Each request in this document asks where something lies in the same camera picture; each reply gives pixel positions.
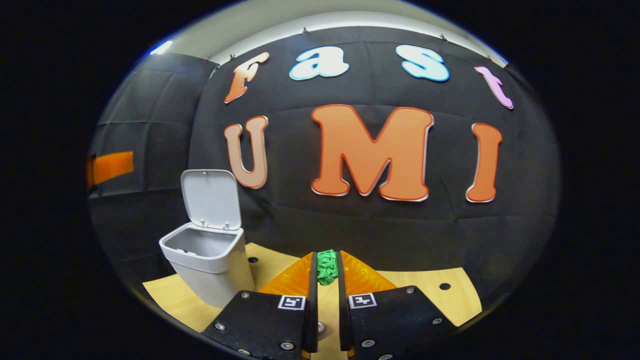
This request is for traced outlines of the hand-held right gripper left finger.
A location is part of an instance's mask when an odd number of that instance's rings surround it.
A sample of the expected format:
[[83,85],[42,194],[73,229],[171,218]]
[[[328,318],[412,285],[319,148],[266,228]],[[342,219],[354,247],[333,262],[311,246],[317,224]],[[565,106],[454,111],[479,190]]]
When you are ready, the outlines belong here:
[[239,291],[204,337],[254,360],[308,360],[318,350],[317,263],[312,251],[260,291]]

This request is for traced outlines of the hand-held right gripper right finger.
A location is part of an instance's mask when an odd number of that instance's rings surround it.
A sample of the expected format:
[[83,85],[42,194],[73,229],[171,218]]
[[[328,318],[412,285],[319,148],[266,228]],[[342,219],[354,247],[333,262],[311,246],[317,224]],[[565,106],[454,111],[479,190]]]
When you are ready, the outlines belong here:
[[420,360],[426,347],[439,344],[458,328],[416,285],[374,291],[355,289],[354,256],[336,255],[339,339],[349,360]]

